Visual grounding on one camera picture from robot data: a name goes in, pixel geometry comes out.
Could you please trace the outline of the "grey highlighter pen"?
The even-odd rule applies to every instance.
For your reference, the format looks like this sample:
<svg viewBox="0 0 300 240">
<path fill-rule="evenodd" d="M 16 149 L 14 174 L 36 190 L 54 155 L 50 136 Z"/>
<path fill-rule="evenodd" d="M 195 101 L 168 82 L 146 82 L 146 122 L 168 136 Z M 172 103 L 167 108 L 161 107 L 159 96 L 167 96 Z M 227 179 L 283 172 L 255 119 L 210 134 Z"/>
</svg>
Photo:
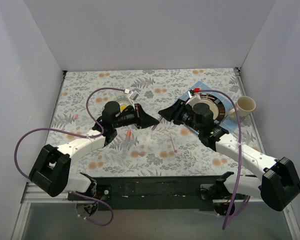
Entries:
<svg viewBox="0 0 300 240">
<path fill-rule="evenodd" d="M 125 153 L 128 149 L 128 146 L 129 146 L 129 142 L 130 142 L 130 137 L 131 137 L 131 130 L 128 129 L 127 130 L 127 133 L 125 135 L 125 139 L 123 141 L 123 147 L 122 147 L 122 152 Z"/>
</svg>

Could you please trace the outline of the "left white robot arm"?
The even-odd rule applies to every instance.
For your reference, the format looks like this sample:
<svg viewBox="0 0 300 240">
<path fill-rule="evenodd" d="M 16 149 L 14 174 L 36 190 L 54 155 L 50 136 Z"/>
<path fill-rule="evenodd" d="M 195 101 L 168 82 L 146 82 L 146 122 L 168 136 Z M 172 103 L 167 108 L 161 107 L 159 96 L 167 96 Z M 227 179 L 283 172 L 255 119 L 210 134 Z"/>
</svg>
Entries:
<svg viewBox="0 0 300 240">
<path fill-rule="evenodd" d="M 118 102 L 109 101 L 86 137 L 59 146 L 45 145 L 29 179 L 51 197 L 69 191 L 79 192 L 85 200 L 91 200 L 97 193 L 96 181 L 85 173 L 71 173 L 71 165 L 107 146 L 117 136 L 118 128 L 134 125 L 137 129 L 145 129 L 158 124 L 158 119 L 147 114 L 138 103 L 121 110 Z"/>
</svg>

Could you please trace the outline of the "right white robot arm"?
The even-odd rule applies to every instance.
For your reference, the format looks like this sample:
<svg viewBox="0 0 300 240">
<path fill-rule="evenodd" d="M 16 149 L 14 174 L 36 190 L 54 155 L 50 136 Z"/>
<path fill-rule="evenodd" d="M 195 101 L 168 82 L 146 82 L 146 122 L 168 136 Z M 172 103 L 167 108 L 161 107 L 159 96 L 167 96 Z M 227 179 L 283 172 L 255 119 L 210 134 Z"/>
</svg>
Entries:
<svg viewBox="0 0 300 240">
<path fill-rule="evenodd" d="M 198 133 L 201 143 L 248 169 L 253 177 L 226 172 L 201 193 L 206 199 L 227 199 L 238 194 L 262 199 L 271 209 L 281 212 L 299 193 L 300 179 L 293 162 L 265 155 L 238 140 L 217 125 L 208 104 L 190 105 L 178 99 L 159 115 L 175 125 L 185 125 Z"/>
</svg>

